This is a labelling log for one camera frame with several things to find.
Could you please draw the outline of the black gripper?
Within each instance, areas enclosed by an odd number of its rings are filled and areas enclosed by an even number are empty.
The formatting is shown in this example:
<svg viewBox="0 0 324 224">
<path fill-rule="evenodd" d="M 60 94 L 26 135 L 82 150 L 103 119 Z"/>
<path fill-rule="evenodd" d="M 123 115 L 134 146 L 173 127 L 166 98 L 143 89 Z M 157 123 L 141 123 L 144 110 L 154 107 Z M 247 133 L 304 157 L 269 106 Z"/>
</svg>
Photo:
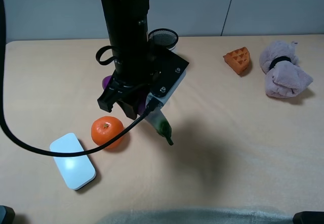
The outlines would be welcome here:
<svg viewBox="0 0 324 224">
<path fill-rule="evenodd" d="M 125 61 L 119 57 L 110 57 L 108 63 L 114 64 L 115 71 L 97 100 L 99 108 L 111 113 L 117 102 L 126 117 L 135 120 L 145 110 L 145 92 L 156 92 L 162 81 L 161 59 L 130 57 Z"/>
</svg>

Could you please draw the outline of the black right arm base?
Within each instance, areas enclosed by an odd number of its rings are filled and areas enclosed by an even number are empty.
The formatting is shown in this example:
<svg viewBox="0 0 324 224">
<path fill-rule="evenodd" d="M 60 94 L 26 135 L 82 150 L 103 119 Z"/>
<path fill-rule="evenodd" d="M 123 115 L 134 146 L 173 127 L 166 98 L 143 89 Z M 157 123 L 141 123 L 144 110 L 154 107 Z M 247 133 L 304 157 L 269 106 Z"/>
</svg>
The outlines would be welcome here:
<svg viewBox="0 0 324 224">
<path fill-rule="evenodd" d="M 303 211 L 296 213 L 293 224 L 324 224 L 323 211 Z"/>
</svg>

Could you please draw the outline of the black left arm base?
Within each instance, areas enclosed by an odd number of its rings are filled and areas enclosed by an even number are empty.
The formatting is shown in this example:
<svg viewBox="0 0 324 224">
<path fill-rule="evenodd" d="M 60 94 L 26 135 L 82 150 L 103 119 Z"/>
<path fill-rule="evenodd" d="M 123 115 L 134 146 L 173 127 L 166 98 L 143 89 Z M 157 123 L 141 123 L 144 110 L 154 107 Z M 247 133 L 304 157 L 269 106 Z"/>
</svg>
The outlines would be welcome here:
<svg viewBox="0 0 324 224">
<path fill-rule="evenodd" d="M 12 224 L 15 218 L 15 212 L 11 207 L 0 206 L 0 224 Z"/>
</svg>

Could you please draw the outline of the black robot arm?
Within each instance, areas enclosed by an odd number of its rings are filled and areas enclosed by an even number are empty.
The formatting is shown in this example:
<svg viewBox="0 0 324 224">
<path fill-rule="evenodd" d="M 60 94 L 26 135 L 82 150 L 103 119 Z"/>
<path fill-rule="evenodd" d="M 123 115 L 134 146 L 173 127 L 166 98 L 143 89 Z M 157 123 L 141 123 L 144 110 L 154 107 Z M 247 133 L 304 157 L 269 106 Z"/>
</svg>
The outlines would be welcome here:
<svg viewBox="0 0 324 224">
<path fill-rule="evenodd" d="M 130 119 L 139 113 L 140 94 L 153 82 L 154 64 L 150 58 L 147 13 L 149 0 L 101 0 L 110 44 L 96 53 L 101 65 L 113 63 L 115 71 L 99 107 L 111 112 L 117 103 Z"/>
</svg>

